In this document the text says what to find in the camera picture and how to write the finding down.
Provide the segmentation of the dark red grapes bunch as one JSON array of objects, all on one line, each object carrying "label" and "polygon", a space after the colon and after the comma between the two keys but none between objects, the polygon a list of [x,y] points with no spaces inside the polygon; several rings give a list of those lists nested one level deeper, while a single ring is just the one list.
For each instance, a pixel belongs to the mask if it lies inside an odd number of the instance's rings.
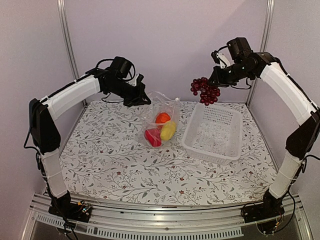
[{"label": "dark red grapes bunch", "polygon": [[209,85],[206,77],[195,78],[190,84],[190,91],[194,96],[199,96],[199,102],[205,106],[213,105],[218,102],[221,91],[214,85]]}]

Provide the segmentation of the orange mandarin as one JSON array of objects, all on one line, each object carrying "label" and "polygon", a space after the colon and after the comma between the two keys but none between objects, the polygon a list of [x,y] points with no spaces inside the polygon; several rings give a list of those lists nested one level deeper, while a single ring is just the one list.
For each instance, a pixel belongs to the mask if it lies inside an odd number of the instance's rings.
[{"label": "orange mandarin", "polygon": [[168,122],[170,120],[171,120],[171,117],[168,113],[161,112],[156,116],[155,123],[156,124],[165,124],[166,122]]}]

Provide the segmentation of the clear zip top bag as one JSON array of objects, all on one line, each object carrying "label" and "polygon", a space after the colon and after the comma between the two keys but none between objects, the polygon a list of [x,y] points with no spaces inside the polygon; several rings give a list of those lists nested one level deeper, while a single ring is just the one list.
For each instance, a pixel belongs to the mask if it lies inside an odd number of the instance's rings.
[{"label": "clear zip top bag", "polygon": [[160,148],[173,138],[180,119],[181,98],[171,99],[158,91],[147,93],[150,105],[139,111],[141,129],[135,140],[151,148]]}]

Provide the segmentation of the red bell pepper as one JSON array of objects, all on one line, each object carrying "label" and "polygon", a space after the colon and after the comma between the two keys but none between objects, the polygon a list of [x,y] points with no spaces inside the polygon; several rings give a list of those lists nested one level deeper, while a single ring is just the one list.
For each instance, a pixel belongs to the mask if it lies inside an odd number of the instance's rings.
[{"label": "red bell pepper", "polygon": [[160,147],[162,145],[160,130],[158,128],[151,128],[145,130],[144,137],[154,148]]}]

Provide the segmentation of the yellow lemon back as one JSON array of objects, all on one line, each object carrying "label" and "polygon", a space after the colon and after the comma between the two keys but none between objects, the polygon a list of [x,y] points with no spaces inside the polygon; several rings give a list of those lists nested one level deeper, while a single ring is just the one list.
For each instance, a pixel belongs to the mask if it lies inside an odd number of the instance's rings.
[{"label": "yellow lemon back", "polygon": [[160,138],[162,141],[168,141],[170,140],[173,135],[175,134],[177,129],[177,124],[174,121],[168,121],[166,122],[160,131]]}]

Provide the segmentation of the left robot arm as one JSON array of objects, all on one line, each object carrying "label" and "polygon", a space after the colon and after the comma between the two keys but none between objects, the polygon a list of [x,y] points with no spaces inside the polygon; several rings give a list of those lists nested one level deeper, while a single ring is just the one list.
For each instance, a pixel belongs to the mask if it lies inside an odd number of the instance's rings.
[{"label": "left robot arm", "polygon": [[48,193],[55,209],[63,216],[74,213],[74,205],[65,185],[59,162],[61,135],[56,120],[86,98],[97,93],[115,94],[123,99],[126,107],[151,104],[145,92],[143,75],[130,84],[127,73],[120,73],[111,67],[93,68],[81,78],[74,80],[51,95],[29,102],[29,130],[32,149],[36,150],[39,169],[43,172]]}]

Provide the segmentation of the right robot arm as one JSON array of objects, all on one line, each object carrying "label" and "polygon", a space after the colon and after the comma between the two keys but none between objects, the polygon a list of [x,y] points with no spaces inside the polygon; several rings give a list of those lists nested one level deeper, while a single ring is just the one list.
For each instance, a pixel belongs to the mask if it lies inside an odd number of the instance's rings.
[{"label": "right robot arm", "polygon": [[260,216],[269,218],[281,207],[283,197],[298,178],[303,160],[318,137],[320,108],[285,71],[281,61],[268,52],[245,50],[232,54],[233,64],[216,50],[211,57],[217,65],[208,79],[210,85],[227,88],[236,86],[242,79],[261,79],[286,104],[298,124],[286,140],[281,167],[258,207]]}]

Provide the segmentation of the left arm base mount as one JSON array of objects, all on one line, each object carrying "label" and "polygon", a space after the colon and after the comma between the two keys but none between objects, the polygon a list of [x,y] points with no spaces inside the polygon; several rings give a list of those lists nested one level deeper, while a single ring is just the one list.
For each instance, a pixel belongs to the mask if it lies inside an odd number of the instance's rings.
[{"label": "left arm base mount", "polygon": [[73,203],[69,200],[57,199],[51,201],[48,212],[67,220],[88,223],[91,218],[92,210],[92,205],[90,203],[84,203],[83,200]]}]

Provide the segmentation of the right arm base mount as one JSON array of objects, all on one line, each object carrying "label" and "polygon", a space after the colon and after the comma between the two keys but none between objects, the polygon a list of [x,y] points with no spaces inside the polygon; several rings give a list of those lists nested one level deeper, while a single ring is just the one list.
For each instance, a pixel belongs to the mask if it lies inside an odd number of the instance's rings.
[{"label": "right arm base mount", "polygon": [[274,234],[284,219],[282,200],[264,200],[259,204],[245,204],[240,211],[245,223],[259,222],[257,229],[264,235]]}]

